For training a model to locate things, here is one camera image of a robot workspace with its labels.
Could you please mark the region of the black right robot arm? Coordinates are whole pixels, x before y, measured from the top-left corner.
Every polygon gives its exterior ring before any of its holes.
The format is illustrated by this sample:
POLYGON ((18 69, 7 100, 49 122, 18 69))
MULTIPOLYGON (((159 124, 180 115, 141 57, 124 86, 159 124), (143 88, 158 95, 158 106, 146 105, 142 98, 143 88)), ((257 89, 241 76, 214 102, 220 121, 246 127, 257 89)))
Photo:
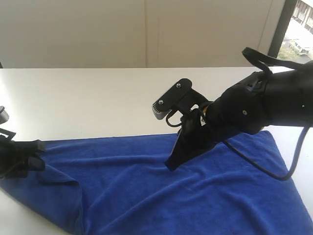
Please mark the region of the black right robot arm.
POLYGON ((214 101, 190 90, 188 105, 178 107, 182 124, 165 165, 171 171, 240 133, 262 128, 313 125, 313 65, 265 74, 254 72, 214 101))

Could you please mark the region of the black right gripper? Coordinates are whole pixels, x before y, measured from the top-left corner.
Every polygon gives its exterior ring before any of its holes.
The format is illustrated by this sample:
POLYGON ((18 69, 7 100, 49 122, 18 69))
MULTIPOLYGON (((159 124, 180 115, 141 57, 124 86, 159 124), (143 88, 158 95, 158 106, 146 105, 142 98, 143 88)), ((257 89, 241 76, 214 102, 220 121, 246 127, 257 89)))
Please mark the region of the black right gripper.
POLYGON ((206 108, 213 102, 191 89, 178 102, 182 113, 181 128, 169 158, 165 161, 170 171, 213 149, 220 141, 214 139, 214 131, 208 124, 206 108))

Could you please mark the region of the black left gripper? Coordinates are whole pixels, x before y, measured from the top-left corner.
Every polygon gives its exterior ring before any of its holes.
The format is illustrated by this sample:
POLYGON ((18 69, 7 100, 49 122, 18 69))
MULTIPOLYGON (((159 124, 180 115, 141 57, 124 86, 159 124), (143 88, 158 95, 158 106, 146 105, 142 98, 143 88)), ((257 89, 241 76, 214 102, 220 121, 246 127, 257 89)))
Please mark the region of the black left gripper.
POLYGON ((16 133, 0 129, 0 178, 26 178, 28 171, 44 171, 45 161, 26 154, 45 152, 45 142, 13 141, 16 133))

